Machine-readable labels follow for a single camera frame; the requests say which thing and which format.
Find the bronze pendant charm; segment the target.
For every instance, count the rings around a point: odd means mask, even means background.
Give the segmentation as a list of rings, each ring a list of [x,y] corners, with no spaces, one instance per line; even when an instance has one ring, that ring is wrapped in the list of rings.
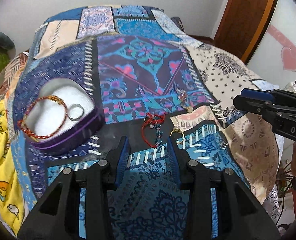
[[[183,109],[185,109],[187,111],[187,113],[192,113],[193,107],[189,103],[188,93],[183,88],[179,88],[178,86],[176,87],[176,93],[177,93],[177,97],[180,101],[181,107]]]

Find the purple heart-shaped jewelry box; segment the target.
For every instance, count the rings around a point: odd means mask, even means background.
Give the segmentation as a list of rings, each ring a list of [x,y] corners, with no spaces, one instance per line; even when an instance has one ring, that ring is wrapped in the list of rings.
[[[60,155],[77,148],[104,124],[104,117],[86,89],[76,81],[58,77],[42,85],[19,128],[33,148]]]

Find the blue patchwork bedspread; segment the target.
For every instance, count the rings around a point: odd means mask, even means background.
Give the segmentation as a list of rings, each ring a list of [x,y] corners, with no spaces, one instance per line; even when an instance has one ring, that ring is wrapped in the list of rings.
[[[77,148],[48,155],[18,121],[58,77],[90,93],[104,124]],[[283,139],[260,116],[235,109],[245,88],[272,85],[161,9],[103,5],[48,18],[7,105],[27,205],[19,239],[277,239],[264,201],[274,193]],[[108,188],[106,156],[123,136],[131,155],[121,185]],[[173,181],[168,137],[192,160],[191,189]]]

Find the brown wooden door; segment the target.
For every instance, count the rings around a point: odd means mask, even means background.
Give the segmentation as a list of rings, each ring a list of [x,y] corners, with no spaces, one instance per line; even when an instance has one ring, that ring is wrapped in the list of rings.
[[[262,40],[277,0],[228,0],[215,34],[217,47],[248,63]]]

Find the dark grey pillow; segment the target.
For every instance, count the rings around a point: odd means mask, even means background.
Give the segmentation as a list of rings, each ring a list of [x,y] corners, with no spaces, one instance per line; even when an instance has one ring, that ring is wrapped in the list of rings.
[[[171,20],[181,31],[184,32],[183,23],[179,17],[172,17]]]

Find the yellow cartoon blanket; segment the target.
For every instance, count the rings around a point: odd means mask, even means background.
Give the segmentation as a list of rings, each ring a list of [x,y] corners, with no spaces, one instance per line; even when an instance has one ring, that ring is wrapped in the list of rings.
[[[0,217],[15,236],[26,217],[24,198],[10,147],[4,100],[0,101]]]

